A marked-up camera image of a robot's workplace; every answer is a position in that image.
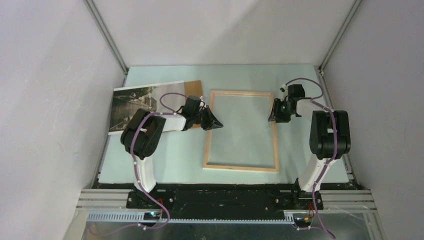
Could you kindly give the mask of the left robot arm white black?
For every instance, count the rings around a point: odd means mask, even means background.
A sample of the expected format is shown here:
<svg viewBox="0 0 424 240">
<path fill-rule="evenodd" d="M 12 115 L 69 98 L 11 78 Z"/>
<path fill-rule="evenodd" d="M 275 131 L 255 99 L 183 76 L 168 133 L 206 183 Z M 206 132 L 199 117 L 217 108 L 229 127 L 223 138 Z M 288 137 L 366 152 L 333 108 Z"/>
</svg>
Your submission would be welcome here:
<svg viewBox="0 0 424 240">
<path fill-rule="evenodd" d="M 152 155 L 163 132 L 183 132 L 195 125 L 204 131 L 224 127 L 201 97 L 190 95 L 184 105 L 170 112 L 138 109 L 123 130 L 120 142 L 132 157 L 134 186 L 141 191 L 138 201 L 145 208 L 153 208 L 158 202 L 158 194 L 152 191 L 157 184 Z"/>
</svg>

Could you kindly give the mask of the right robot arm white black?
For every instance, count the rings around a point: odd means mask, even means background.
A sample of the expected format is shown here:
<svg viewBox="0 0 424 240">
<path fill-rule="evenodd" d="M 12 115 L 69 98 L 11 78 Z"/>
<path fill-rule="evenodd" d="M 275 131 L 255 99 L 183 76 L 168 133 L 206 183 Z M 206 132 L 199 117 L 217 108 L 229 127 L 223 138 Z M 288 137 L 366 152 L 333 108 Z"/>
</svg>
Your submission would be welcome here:
<svg viewBox="0 0 424 240">
<path fill-rule="evenodd" d="M 293 185 L 291 204 L 304 209 L 320 190 L 330 167 L 351 149 L 349 116 L 345 110 L 333 110 L 306 97 L 301 84 L 283 85 L 282 98 L 273 100 L 269 122 L 288 123 L 292 116 L 310 121 L 309 149 L 311 158 L 303 174 Z"/>
</svg>

